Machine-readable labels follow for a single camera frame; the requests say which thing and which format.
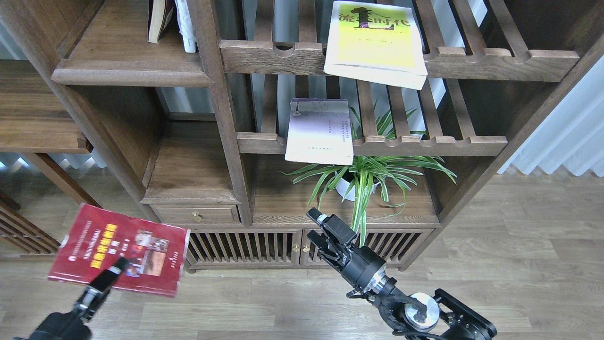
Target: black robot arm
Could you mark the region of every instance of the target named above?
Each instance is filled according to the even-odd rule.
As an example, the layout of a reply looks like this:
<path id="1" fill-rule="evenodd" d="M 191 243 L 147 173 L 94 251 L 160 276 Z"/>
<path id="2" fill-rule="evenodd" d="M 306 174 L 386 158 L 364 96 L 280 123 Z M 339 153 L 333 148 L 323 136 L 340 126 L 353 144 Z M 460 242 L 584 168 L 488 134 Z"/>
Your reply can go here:
<path id="1" fill-rule="evenodd" d="M 323 232 L 311 231 L 309 240 L 323 260 L 353 287 L 346 297 L 364 298 L 374 305 L 393 335 L 409 340 L 491 340 L 497 334 L 492 323 L 442 289 L 437 289 L 434 297 L 404 294 L 395 286 L 396 279 L 386 276 L 386 261 L 367 246 L 356 247 L 357 234 L 336 215 L 328 217 L 315 208 L 307 215 Z M 444 312 L 439 304 L 451 312 Z M 449 330 L 442 335 L 428 333 L 439 318 Z"/>
<path id="2" fill-rule="evenodd" d="M 90 340 L 92 333 L 84 323 L 90 321 L 105 302 L 111 287 L 127 266 L 128 260 L 120 257 L 113 266 L 102 271 L 84 288 L 71 312 L 51 313 L 27 340 Z"/>

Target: brass knob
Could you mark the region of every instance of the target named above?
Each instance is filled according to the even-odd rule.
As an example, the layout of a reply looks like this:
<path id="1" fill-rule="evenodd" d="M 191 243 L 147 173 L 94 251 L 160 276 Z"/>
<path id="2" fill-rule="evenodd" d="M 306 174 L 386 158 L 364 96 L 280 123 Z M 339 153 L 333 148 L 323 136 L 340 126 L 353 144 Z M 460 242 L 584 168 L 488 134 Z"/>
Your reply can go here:
<path id="1" fill-rule="evenodd" d="M 199 215 L 199 212 L 194 211 L 193 212 L 193 219 L 195 222 L 201 222 L 201 220 L 203 220 L 203 217 L 201 217 L 201 215 Z"/>

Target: red book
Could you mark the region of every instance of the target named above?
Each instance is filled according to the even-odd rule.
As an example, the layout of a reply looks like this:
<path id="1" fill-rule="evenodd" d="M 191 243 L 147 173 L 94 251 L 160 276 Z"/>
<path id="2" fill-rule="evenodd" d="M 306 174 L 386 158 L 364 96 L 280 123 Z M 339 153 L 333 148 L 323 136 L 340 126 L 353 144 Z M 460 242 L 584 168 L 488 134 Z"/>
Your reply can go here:
<path id="1" fill-rule="evenodd" d="M 176 296 L 189 230 L 82 203 L 48 279 L 88 284 L 120 256 L 130 261 L 114 288 Z"/>

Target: drawer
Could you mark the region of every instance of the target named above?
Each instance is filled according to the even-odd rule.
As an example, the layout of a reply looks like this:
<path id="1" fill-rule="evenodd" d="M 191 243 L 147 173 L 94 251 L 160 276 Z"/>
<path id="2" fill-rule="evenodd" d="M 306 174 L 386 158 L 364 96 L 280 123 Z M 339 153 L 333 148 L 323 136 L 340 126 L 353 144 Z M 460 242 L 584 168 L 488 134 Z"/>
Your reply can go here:
<path id="1" fill-rule="evenodd" d="M 239 222 L 236 205 L 150 204 L 161 223 L 204 224 Z"/>

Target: wooden cabinet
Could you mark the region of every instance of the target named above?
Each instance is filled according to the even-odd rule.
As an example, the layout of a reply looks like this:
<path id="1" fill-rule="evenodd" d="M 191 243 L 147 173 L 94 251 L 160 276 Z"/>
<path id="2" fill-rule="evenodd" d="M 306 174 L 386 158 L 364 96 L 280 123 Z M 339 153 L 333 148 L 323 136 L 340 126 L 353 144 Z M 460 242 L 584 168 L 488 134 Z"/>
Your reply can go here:
<path id="1" fill-rule="evenodd" d="M 0 17 L 148 218 L 192 229 L 192 269 L 316 266 L 315 249 L 304 251 L 316 228 L 305 217 L 312 184 L 277 172 L 297 165 L 283 161 L 276 113 L 278 74 L 295 75 L 297 97 L 309 97 L 309 76 L 324 75 L 316 3 L 298 1 L 298 41 L 278 42 L 271 0 L 258 1 L 247 39 L 241 1 L 189 0 L 199 54 L 182 51 L 176 30 L 147 43 L 145 0 L 7 1 Z M 355 154 L 439 155 L 458 174 L 454 185 L 427 172 L 395 217 L 379 197 L 370 203 L 370 245 L 403 269 L 604 51 L 597 0 L 485 0 L 480 26 L 466 0 L 450 0 L 465 48 L 445 45 L 430 0 L 413 3 L 429 77 L 444 78 L 438 107 L 428 83 L 415 93 L 427 138 L 410 135 L 410 104 L 395 87 L 385 90 L 396 138 L 379 136 L 371 85 L 356 82 L 365 135 Z M 265 75 L 257 127 L 251 73 Z M 326 96 L 340 97 L 339 85 L 326 77 Z M 168 121 L 179 115 L 164 112 L 151 87 L 208 87 L 215 120 Z M 333 198 L 321 209 L 346 221 L 352 205 Z"/>

